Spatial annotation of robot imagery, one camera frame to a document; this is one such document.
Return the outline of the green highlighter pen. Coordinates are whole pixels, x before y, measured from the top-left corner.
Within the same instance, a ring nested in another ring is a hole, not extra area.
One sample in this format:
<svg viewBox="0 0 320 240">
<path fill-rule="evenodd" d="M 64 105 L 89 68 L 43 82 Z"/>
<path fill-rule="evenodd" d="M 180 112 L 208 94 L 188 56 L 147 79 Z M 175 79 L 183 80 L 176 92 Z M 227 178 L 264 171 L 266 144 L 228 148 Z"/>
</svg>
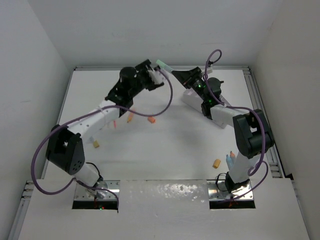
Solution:
<svg viewBox="0 0 320 240">
<path fill-rule="evenodd" d="M 172 67 L 170 67 L 169 65 L 167 65 L 166 63 L 164 63 L 159 59 L 156 61 L 156 64 L 162 69 L 164 69 L 165 71 L 167 71 L 168 73 L 171 73 L 174 70 Z"/>
</svg>

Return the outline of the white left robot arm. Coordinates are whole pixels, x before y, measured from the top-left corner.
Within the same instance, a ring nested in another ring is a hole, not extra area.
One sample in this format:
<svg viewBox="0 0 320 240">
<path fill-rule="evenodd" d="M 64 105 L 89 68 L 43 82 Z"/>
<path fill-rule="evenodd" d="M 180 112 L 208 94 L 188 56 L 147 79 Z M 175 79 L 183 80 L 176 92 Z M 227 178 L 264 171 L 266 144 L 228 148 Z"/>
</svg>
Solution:
<svg viewBox="0 0 320 240">
<path fill-rule="evenodd" d="M 163 86 L 164 79 L 160 67 L 151 67 L 149 60 L 122 68 L 114 87 L 86 117 L 52 129 L 46 150 L 48 161 L 83 184 L 96 187 L 101 177 L 86 165 L 84 144 L 105 125 L 126 113 L 135 96 L 143 90 L 153 91 Z"/>
</svg>

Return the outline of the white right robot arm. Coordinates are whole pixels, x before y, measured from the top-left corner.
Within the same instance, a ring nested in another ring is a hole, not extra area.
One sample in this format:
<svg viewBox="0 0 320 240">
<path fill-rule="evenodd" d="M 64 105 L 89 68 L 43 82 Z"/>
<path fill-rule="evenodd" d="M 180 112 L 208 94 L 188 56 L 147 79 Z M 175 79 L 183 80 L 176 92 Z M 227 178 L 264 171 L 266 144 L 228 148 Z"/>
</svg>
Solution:
<svg viewBox="0 0 320 240">
<path fill-rule="evenodd" d="M 264 154 L 274 143 L 274 136 L 261 109 L 231 106 L 222 100 L 222 81 L 202 74 L 199 67 L 191 70 L 173 70 L 172 75 L 186 89 L 192 89 L 202 100 L 202 114 L 223 127 L 234 130 L 238 155 L 226 173 L 226 191 L 246 185 L 263 162 Z"/>
</svg>

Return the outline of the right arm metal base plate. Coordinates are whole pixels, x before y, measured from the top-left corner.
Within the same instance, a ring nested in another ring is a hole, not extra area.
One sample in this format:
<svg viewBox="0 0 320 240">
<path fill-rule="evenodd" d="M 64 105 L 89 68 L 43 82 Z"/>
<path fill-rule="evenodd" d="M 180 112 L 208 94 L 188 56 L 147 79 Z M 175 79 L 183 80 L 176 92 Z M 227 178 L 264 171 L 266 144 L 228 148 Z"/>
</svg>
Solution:
<svg viewBox="0 0 320 240">
<path fill-rule="evenodd" d="M 217 183 L 215 180 L 207 181 L 208 189 L 208 199 L 211 202 L 218 202 L 223 200 L 253 200 L 253 194 L 251 193 L 252 186 L 251 183 L 247 183 L 245 186 L 241 186 L 236 190 L 232 190 L 231 193 L 227 191 L 224 180 L 218 180 Z"/>
</svg>

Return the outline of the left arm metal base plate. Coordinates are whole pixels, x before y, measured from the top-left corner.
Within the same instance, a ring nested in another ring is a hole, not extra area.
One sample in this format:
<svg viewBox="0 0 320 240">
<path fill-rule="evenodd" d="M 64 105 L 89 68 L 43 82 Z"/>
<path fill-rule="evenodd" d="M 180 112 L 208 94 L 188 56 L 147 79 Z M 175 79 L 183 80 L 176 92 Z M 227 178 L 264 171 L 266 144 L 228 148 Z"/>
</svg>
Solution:
<svg viewBox="0 0 320 240">
<path fill-rule="evenodd" d="M 119 180 L 105 180 L 96 186 L 98 190 L 86 188 L 77 183 L 74 200 L 75 201 L 93 201 L 96 198 L 99 201 L 116 201 L 116 197 L 120 194 L 120 181 Z"/>
</svg>

